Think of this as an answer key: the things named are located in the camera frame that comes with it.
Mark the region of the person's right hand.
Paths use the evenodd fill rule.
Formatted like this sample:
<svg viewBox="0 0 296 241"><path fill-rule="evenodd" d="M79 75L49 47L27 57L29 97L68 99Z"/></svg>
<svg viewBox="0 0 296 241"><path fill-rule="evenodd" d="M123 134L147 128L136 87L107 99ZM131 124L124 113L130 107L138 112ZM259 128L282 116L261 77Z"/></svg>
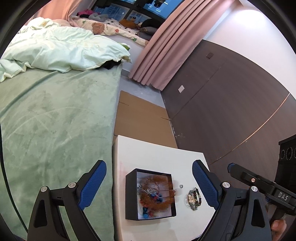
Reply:
<svg viewBox="0 0 296 241"><path fill-rule="evenodd" d="M285 220L283 219L275 220L271 225L272 241L278 241L286 228L287 228L287 224Z"/></svg>

